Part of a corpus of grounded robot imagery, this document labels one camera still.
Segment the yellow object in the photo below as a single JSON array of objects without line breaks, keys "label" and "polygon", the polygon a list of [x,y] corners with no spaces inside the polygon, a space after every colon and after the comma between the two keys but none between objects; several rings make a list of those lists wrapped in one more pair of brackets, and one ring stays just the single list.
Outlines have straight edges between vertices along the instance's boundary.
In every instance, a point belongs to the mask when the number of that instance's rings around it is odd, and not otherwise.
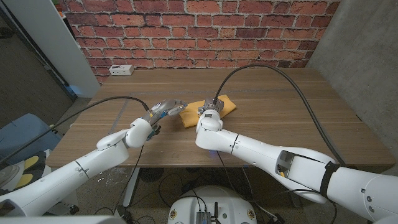
[{"label": "yellow object", "polygon": [[39,157],[38,156],[32,156],[29,159],[25,160],[24,170],[26,170],[29,167],[33,166],[37,161],[39,161]]},{"label": "yellow object", "polygon": [[[220,113],[221,117],[229,114],[232,110],[236,108],[236,105],[232,103],[232,101],[226,95],[218,96],[218,98],[224,101],[224,108]],[[194,103],[189,103],[185,110],[181,111],[180,116],[182,119],[182,123],[184,127],[195,126],[198,123],[199,115],[198,115],[198,107],[201,107],[205,104],[205,101],[198,101]]]},{"label": "yellow object", "polygon": [[29,184],[29,182],[33,179],[33,174],[24,174],[22,175],[21,179],[19,180],[17,186],[15,188],[18,187],[23,187],[27,184]]}]

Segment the black strap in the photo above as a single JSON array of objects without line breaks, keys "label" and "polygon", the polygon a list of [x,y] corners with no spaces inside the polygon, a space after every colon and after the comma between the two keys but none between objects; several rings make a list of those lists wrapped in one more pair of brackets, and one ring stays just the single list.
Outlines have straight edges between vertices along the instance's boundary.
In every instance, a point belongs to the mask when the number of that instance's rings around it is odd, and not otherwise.
[{"label": "black strap", "polygon": [[325,166],[325,174],[323,175],[322,182],[321,182],[321,187],[320,187],[320,193],[322,196],[325,198],[328,198],[328,187],[329,187],[329,181],[331,178],[331,175],[336,172],[340,168],[340,165],[334,164],[332,162],[328,162]]}]

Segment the yellow towel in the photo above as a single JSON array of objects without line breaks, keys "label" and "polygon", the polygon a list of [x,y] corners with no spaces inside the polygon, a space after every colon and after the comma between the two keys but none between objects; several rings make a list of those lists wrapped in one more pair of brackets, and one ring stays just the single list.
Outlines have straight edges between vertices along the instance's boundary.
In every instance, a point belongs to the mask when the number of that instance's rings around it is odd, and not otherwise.
[{"label": "yellow towel", "polygon": [[[218,97],[220,100],[224,101],[224,108],[220,113],[221,117],[229,114],[232,110],[236,108],[236,105],[232,103],[232,101],[226,95],[222,95]],[[184,127],[195,126],[198,123],[199,115],[198,115],[198,107],[201,107],[205,104],[205,101],[197,101],[194,103],[189,103],[185,110],[181,111],[180,116],[182,119],[182,123]]]}]

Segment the table leg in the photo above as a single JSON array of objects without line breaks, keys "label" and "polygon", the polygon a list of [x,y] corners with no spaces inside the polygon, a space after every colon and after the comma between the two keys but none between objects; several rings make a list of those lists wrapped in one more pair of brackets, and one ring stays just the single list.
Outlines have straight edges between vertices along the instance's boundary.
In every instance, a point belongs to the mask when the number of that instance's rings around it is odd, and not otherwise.
[{"label": "table leg", "polygon": [[126,194],[124,195],[124,200],[123,200],[124,207],[127,207],[130,205],[132,193],[134,192],[134,188],[136,187],[138,173],[139,173],[139,168],[137,167],[136,171],[132,174],[132,176],[127,184]]}]

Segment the red brick wall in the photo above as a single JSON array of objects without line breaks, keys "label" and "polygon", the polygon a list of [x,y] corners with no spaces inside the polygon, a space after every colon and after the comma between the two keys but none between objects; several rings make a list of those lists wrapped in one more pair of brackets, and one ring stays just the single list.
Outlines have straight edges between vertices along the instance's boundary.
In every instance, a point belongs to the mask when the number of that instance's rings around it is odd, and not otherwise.
[{"label": "red brick wall", "polygon": [[112,64],[304,67],[340,0],[63,0],[99,82]]}]

